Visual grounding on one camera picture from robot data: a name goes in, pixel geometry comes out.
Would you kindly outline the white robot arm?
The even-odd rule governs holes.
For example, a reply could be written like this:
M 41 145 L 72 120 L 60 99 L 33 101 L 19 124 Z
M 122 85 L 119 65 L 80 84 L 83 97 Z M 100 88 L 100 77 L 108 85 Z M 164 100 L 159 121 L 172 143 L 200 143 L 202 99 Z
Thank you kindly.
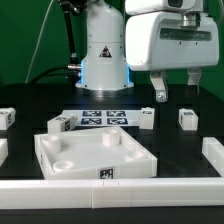
M 199 91 L 201 69 L 219 60 L 218 29 L 203 12 L 203 0 L 125 0 L 122 14 L 105 0 L 58 0 L 67 26 L 76 86 L 113 96 L 133 86 L 130 71 L 148 71 L 156 100 L 168 100 L 166 71 L 188 70 L 186 94 Z M 87 54 L 76 55 L 70 16 L 87 13 Z

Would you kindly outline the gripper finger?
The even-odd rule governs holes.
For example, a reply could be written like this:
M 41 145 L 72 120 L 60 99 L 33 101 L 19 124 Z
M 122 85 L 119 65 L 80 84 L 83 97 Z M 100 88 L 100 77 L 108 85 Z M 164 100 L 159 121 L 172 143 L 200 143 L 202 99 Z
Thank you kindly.
M 199 67 L 189 68 L 188 82 L 185 88 L 186 97 L 195 97 L 199 94 L 199 83 L 201 79 L 202 71 Z
M 150 80 L 155 89 L 156 101 L 166 102 L 168 100 L 168 87 L 165 70 L 155 70 L 150 72 Z

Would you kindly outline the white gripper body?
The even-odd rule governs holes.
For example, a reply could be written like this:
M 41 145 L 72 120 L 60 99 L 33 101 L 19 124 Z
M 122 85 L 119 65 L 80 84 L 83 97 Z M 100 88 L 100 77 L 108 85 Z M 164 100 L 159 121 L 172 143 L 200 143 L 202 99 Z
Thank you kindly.
M 219 60 L 216 23 L 202 16 L 198 28 L 182 28 L 182 16 L 154 12 L 126 24 L 126 59 L 133 71 L 214 66 Z

